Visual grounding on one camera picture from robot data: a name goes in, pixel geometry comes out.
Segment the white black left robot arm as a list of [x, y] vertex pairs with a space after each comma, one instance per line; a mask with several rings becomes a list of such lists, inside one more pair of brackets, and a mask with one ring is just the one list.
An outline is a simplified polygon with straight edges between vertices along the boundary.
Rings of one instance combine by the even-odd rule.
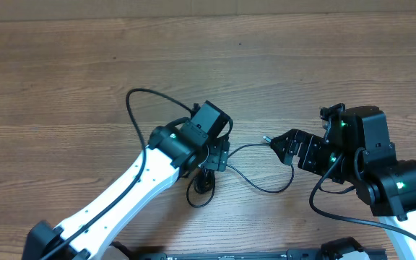
[[51, 227], [39, 222], [27, 235], [24, 259], [101, 259], [116, 236], [184, 173], [205, 165], [233, 120], [211, 102], [190, 117], [158, 126], [129, 169], [101, 195]]

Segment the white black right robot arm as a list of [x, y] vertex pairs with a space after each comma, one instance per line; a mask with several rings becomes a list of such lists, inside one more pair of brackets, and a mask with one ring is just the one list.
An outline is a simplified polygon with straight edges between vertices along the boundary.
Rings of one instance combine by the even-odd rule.
[[416, 259], [416, 160], [398, 160], [389, 138], [385, 113], [376, 106], [346, 108], [339, 103], [320, 110], [323, 137], [291, 129], [269, 140], [285, 165], [299, 159], [301, 170], [320, 182], [351, 183], [359, 200], [378, 221], [332, 214], [311, 204], [317, 214], [333, 220], [382, 228], [401, 259]]

